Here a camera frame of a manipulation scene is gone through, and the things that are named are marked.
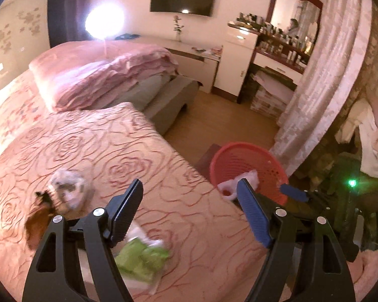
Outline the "brown wrapper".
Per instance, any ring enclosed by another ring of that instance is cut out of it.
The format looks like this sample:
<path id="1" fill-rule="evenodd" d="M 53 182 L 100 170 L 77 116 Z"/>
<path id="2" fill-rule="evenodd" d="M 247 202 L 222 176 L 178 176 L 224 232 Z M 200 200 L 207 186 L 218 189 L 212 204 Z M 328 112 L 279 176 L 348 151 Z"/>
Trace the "brown wrapper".
<path id="1" fill-rule="evenodd" d="M 50 192 L 48 190 L 36 192 L 35 200 L 24 225 L 26 243 L 30 250 L 35 251 L 38 248 L 55 213 L 56 208 Z"/>

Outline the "green snack wrapper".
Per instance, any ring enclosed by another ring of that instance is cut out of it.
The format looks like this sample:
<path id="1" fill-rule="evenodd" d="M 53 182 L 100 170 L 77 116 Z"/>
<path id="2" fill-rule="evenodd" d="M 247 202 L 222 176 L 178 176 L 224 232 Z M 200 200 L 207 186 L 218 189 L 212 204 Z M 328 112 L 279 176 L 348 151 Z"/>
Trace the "green snack wrapper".
<path id="1" fill-rule="evenodd" d="M 171 252 L 162 239 L 150 239 L 134 221 L 125 238 L 111 251 L 131 294 L 156 293 L 171 257 Z"/>

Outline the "cat print plastic wrapper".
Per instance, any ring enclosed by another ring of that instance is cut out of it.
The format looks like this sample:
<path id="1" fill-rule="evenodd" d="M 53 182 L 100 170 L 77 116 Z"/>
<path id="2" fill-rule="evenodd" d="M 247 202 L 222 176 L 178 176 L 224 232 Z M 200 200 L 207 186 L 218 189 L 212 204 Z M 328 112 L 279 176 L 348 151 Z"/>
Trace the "cat print plastic wrapper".
<path id="1" fill-rule="evenodd" d="M 61 168 L 51 176 L 48 191 L 59 209 L 79 211 L 88 199 L 90 185 L 79 172 Z"/>

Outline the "red plastic trash basket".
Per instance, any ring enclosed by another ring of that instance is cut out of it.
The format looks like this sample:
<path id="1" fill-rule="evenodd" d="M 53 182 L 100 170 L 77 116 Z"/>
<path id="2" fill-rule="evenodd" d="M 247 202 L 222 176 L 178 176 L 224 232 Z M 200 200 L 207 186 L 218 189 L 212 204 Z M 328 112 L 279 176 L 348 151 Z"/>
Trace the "red plastic trash basket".
<path id="1" fill-rule="evenodd" d="M 231 142 L 216 152 L 209 166 L 210 181 L 217 186 L 251 170 L 259 179 L 256 193 L 281 206 L 287 203 L 288 197 L 280 192 L 280 186 L 289 183 L 282 166 L 269 151 L 248 142 Z"/>

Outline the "rose pattern bedspread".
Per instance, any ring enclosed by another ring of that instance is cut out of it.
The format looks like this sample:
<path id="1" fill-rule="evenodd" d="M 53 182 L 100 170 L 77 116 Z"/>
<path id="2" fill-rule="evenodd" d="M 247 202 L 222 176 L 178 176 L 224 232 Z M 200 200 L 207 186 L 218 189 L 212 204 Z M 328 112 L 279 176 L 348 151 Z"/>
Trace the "rose pattern bedspread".
<path id="1" fill-rule="evenodd" d="M 154 293 L 135 301 L 244 301 L 264 262 L 243 214 L 225 200 L 133 105 L 49 113 L 26 71 L 0 90 L 0 280 L 20 301 L 34 253 L 24 230 L 35 193 L 58 169 L 93 188 L 86 215 L 124 193 L 144 196 L 136 223 L 171 252 Z"/>

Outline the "person in white shirt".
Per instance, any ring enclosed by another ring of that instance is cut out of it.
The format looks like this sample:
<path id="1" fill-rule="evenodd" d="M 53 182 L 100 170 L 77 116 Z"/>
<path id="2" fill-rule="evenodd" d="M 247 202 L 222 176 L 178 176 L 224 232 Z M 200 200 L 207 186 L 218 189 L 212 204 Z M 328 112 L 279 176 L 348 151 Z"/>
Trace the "person in white shirt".
<path id="1" fill-rule="evenodd" d="M 361 156 L 357 206 L 365 213 L 374 213 L 378 211 L 378 97 L 368 87 L 335 134 L 339 144 L 352 138 L 357 139 Z"/>

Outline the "dresser with mirror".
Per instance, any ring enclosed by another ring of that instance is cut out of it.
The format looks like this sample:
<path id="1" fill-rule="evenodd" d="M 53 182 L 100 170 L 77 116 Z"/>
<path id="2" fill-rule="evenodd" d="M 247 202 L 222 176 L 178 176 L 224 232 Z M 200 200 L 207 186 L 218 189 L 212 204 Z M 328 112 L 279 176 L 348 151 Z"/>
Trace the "dresser with mirror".
<path id="1" fill-rule="evenodd" d="M 240 14 L 229 22 L 258 35 L 238 102 L 278 119 L 299 86 L 318 37 L 320 0 L 270 0 L 266 17 Z"/>

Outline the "patterned light curtain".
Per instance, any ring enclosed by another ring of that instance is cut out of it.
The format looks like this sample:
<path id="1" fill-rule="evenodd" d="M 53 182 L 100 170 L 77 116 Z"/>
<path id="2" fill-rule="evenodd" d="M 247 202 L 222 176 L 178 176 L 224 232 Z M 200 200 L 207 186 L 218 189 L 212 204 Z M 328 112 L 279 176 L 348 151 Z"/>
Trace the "patterned light curtain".
<path id="1" fill-rule="evenodd" d="M 345 104 L 369 43 L 371 0 L 326 0 L 320 33 L 293 98 L 279 117 L 270 152 L 291 176 Z"/>

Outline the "white tall cabinet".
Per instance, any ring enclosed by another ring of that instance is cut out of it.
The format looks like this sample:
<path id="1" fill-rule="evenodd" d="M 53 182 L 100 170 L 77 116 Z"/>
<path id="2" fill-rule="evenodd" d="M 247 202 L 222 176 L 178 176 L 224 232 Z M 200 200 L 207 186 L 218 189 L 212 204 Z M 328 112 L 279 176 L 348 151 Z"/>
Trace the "white tall cabinet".
<path id="1" fill-rule="evenodd" d="M 258 35 L 228 24 L 214 86 L 237 98 L 240 94 Z"/>

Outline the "white low cabinet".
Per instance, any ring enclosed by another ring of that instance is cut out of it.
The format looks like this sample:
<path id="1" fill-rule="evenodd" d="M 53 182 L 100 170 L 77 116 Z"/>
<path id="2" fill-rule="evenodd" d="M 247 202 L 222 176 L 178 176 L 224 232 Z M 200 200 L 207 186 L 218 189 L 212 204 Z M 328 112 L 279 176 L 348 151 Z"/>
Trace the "white low cabinet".
<path id="1" fill-rule="evenodd" d="M 199 81 L 200 90 L 210 93 L 218 71 L 220 58 L 205 52 L 197 52 L 190 44 L 159 37 L 140 36 L 133 39 L 140 44 L 156 44 L 169 50 L 179 64 L 178 72 Z"/>

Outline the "grey bed end bench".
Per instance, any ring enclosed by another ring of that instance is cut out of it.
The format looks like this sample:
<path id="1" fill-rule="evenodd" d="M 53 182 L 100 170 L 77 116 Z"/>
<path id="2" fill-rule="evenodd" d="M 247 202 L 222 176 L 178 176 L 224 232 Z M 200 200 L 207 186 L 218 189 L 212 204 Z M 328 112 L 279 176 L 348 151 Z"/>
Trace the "grey bed end bench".
<path id="1" fill-rule="evenodd" d="M 136 83 L 126 92 L 115 88 L 89 108 L 103 109 L 130 102 L 163 135 L 173 125 L 181 109 L 192 104 L 198 90 L 199 82 L 194 79 L 182 75 L 158 74 Z"/>

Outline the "folded pink quilt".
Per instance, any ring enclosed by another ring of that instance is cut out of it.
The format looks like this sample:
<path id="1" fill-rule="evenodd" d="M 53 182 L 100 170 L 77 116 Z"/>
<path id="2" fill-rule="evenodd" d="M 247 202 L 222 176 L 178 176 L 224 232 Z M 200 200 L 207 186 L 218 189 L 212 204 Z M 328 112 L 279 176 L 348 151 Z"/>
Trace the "folded pink quilt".
<path id="1" fill-rule="evenodd" d="M 75 41 L 41 53 L 29 69 L 48 110 L 64 112 L 102 108 L 140 81 L 174 74 L 178 62 L 156 44 Z"/>

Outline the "rose in vase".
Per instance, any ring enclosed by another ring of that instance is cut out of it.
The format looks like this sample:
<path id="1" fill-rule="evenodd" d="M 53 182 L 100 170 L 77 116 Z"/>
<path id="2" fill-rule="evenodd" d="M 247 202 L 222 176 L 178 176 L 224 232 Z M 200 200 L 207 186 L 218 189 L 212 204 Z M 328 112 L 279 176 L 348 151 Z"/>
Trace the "rose in vase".
<path id="1" fill-rule="evenodd" d="M 182 29 L 184 28 L 183 25 L 180 25 L 179 22 L 180 22 L 180 18 L 178 17 L 178 15 L 175 15 L 173 17 L 173 22 L 174 22 L 174 32 L 176 33 L 176 40 L 178 42 L 181 42 L 181 33 L 182 33 Z"/>

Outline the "white sliding wardrobe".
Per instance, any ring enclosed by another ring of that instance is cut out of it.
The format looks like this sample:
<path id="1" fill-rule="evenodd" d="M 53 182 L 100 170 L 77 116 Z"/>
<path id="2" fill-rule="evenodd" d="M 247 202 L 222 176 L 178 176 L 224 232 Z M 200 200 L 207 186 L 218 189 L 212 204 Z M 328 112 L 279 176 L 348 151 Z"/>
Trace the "white sliding wardrobe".
<path id="1" fill-rule="evenodd" d="M 0 90 L 49 48 L 48 0 L 4 0 L 0 6 Z"/>

